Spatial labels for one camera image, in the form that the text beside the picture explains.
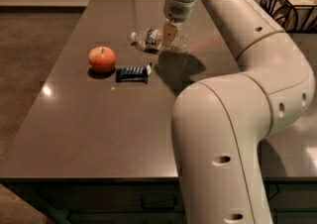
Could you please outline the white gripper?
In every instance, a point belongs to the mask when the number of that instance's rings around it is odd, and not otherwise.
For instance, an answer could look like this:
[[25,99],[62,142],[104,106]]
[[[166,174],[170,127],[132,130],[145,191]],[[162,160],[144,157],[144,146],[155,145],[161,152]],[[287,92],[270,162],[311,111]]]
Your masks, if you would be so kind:
[[185,2],[178,0],[164,0],[163,12],[168,19],[168,21],[164,23],[162,29],[161,44],[164,47],[171,47],[179,32],[179,27],[176,23],[183,23],[190,17],[195,6],[195,1],[196,0]]

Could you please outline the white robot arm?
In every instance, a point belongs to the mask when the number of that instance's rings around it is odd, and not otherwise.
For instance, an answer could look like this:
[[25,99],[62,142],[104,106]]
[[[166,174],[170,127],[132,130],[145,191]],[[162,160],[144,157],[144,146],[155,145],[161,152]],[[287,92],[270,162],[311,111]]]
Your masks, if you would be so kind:
[[273,224],[258,144],[310,105],[313,70],[254,0],[165,0],[163,43],[202,2],[239,72],[187,86],[176,98],[172,143],[188,224]]

